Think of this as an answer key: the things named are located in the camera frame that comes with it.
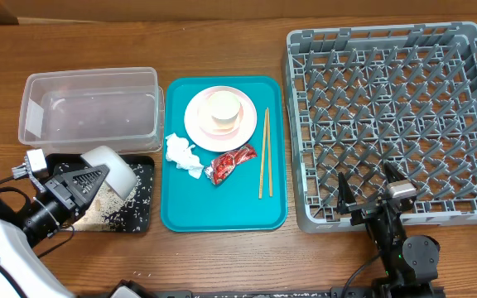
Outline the white napkin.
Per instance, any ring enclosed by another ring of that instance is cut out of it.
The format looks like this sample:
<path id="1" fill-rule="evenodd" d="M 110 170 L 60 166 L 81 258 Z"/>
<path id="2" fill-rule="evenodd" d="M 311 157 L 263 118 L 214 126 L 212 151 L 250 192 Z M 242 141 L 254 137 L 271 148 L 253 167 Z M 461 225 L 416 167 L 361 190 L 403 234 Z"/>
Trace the white napkin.
<path id="1" fill-rule="evenodd" d="M 200 163 L 200 158 L 192 153 L 195 145 L 175 133 L 166 136 L 165 140 L 166 160 L 174 161 L 177 169 L 186 170 L 190 176 L 199 179 L 205 167 Z"/>

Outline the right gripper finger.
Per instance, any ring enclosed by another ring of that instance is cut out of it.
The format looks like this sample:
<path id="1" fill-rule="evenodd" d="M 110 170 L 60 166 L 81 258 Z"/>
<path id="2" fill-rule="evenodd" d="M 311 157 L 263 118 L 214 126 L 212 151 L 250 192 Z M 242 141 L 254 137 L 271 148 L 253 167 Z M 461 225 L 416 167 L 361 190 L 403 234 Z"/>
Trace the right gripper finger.
<path id="1" fill-rule="evenodd" d="M 345 175 L 342 172 L 338 173 L 338 208 L 348 208 L 356 204 L 353 191 L 351 190 Z"/>
<path id="2" fill-rule="evenodd" d="M 397 169 L 397 167 L 389 162 L 385 161 L 383 163 L 383 170 L 389 184 L 406 179 L 406 177 Z"/>

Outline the grey dishwasher rack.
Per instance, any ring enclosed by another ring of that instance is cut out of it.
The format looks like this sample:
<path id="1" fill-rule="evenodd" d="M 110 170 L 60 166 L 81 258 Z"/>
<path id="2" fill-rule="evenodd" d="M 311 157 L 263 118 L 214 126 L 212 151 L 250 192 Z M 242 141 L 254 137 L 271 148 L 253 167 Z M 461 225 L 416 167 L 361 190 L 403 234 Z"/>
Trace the grey dishwasher rack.
<path id="1" fill-rule="evenodd" d="M 405 224 L 477 224 L 477 24 L 295 30 L 283 69 L 302 231 L 351 230 L 338 174 L 366 203 L 385 163 L 417 188 Z"/>

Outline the small pink bowl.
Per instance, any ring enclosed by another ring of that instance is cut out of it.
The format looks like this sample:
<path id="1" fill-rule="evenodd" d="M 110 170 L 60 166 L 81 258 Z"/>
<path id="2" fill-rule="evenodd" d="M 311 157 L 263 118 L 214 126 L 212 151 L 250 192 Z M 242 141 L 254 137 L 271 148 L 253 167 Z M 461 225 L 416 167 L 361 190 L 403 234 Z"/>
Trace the small pink bowl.
<path id="1" fill-rule="evenodd" d="M 214 119 L 210 115 L 210 108 L 208 105 L 209 96 L 217 91 L 224 91 L 224 89 L 207 89 L 205 91 L 205 94 L 202 96 L 200 105 L 198 107 L 198 121 L 199 121 L 199 125 L 201 129 L 204 132 L 207 132 L 215 136 L 223 136 L 223 135 L 227 135 L 232 132 L 235 132 L 241 126 L 243 121 L 243 105 L 240 100 L 240 97 L 237 94 L 235 94 L 241 103 L 241 109 L 239 111 L 238 117 L 232 127 L 227 129 L 219 128 L 216 122 L 214 121 Z"/>

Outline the red foil snack wrapper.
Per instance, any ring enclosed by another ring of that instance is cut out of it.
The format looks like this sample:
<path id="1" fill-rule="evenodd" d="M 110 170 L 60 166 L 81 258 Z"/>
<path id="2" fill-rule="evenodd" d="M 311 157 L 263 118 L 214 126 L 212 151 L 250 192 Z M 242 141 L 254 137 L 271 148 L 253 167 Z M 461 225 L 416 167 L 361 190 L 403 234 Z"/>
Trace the red foil snack wrapper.
<path id="1" fill-rule="evenodd" d="M 204 173 L 213 185 L 220 185 L 238 165 L 257 156 L 254 148 L 245 144 L 239 149 L 225 152 L 213 159 L 210 165 L 205 168 Z"/>

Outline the grey bowl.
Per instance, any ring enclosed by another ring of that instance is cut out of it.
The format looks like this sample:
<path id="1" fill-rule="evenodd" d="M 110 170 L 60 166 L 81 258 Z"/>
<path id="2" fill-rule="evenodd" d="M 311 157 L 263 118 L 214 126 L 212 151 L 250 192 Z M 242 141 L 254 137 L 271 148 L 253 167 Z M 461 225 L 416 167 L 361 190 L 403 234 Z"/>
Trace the grey bowl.
<path id="1" fill-rule="evenodd" d="M 87 166 L 107 166 L 105 182 L 120 199 L 127 199 L 137 184 L 137 176 L 131 167 L 113 149 L 96 147 L 80 156 Z"/>

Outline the large white plate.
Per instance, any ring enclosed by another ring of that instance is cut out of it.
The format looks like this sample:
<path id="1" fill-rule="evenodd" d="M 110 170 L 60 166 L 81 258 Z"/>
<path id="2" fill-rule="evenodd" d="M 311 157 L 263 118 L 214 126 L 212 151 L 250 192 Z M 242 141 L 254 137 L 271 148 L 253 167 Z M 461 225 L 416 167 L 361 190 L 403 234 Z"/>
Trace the large white plate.
<path id="1" fill-rule="evenodd" d="M 198 107 L 202 96 L 207 89 L 229 90 L 240 97 L 243 105 L 243 121 L 235 132 L 223 136 L 215 136 L 204 132 L 198 121 Z M 257 110 L 253 101 L 244 92 L 229 86 L 214 86 L 197 93 L 187 104 L 184 124 L 189 138 L 198 146 L 207 151 L 225 152 L 234 150 L 245 144 L 253 135 L 257 126 Z"/>

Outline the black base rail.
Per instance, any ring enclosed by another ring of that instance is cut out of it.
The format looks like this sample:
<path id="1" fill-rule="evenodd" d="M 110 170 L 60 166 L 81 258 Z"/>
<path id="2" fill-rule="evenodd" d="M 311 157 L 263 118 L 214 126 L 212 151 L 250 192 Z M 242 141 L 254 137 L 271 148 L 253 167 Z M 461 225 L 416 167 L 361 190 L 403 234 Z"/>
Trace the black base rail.
<path id="1" fill-rule="evenodd" d="M 111 295 L 120 287 L 125 286 L 136 297 L 151 298 L 341 298 L 342 287 L 332 287 L 327 291 L 228 291 L 194 293 L 192 291 L 149 291 L 135 281 L 121 280 L 112 290 Z M 372 298 L 378 297 L 371 287 L 350 287 L 344 297 Z"/>

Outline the cream ceramic cup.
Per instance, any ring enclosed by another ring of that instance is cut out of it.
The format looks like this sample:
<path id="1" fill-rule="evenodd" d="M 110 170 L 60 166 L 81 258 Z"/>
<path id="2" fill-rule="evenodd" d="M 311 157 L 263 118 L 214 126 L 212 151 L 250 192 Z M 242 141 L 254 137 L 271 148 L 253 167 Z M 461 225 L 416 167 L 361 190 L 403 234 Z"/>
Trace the cream ceramic cup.
<path id="1" fill-rule="evenodd" d="M 229 91 L 217 91 L 209 96 L 210 115 L 219 128 L 227 129 L 234 125 L 241 103 L 238 97 Z"/>

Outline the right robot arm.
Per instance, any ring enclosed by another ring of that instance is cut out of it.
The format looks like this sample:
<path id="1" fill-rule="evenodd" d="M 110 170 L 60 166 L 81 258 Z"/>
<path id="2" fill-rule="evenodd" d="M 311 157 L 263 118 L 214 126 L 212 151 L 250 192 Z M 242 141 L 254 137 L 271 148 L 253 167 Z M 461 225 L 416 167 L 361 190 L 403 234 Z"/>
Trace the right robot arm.
<path id="1" fill-rule="evenodd" d="M 377 199 L 359 204 L 343 173 L 338 174 L 337 211 L 349 214 L 350 223 L 364 225 L 378 253 L 359 267 L 344 284 L 342 297 L 444 297 L 443 289 L 431 282 L 438 277 L 440 244 L 427 235 L 408 237 L 401 214 L 411 209 L 417 198 L 416 186 L 393 165 L 383 164 L 386 190 Z M 352 287 L 355 277 L 376 260 L 383 263 L 386 276 L 362 290 Z"/>

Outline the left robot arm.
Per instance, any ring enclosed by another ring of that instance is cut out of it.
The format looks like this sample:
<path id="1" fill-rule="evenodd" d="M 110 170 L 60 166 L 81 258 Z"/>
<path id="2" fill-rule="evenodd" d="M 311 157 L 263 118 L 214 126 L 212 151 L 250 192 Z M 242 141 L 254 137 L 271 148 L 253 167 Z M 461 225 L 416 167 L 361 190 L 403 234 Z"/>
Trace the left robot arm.
<path id="1" fill-rule="evenodd" d="M 0 180 L 0 297 L 73 297 L 33 248 L 82 217 L 109 173 L 94 166 L 38 179 L 31 172 Z"/>

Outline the left wooden chopstick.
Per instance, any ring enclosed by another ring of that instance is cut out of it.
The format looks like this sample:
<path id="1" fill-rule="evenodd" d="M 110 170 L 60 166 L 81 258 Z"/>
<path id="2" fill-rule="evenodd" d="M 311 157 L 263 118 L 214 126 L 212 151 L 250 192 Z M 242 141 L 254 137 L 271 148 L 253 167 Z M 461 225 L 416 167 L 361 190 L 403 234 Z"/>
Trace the left wooden chopstick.
<path id="1" fill-rule="evenodd" d="M 266 142 L 267 142 L 267 123 L 268 123 L 268 108 L 265 110 L 264 114 L 264 123 L 263 123 L 263 143 L 261 151 L 261 165 L 260 165 L 260 181 L 259 181 L 259 192 L 258 198 L 262 199 L 263 197 L 263 181 L 264 181 L 264 165 L 265 165 L 265 152 L 266 152 Z"/>

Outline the clear plastic storage bin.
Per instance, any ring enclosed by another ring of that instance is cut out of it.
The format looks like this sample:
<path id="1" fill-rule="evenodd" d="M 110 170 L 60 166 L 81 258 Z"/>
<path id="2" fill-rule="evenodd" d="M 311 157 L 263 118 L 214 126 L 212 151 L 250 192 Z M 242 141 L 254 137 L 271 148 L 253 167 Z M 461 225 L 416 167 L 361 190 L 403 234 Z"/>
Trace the clear plastic storage bin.
<path id="1" fill-rule="evenodd" d="M 119 154 L 160 151 L 165 96 L 152 67 L 30 75 L 17 137 L 46 154 L 107 146 Z"/>

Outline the teal serving tray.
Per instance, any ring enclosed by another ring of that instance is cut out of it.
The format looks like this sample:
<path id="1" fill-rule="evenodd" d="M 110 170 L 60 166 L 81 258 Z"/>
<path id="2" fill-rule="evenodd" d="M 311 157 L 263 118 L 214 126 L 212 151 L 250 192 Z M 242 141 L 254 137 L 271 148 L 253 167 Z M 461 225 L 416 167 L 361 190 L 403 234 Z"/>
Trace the teal serving tray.
<path id="1" fill-rule="evenodd" d="M 192 98 L 209 87 L 229 86 L 244 92 L 257 110 L 257 126 L 247 141 L 257 157 L 237 166 L 220 185 L 207 176 L 195 179 L 164 160 L 161 172 L 161 220 L 175 232 L 271 230 L 287 218 L 287 160 L 285 156 L 282 92 L 267 76 L 183 78 L 166 92 L 165 134 L 187 137 L 184 116 Z M 272 144 L 273 197 L 269 195 L 267 143 L 263 197 L 258 198 L 263 123 L 269 108 Z"/>

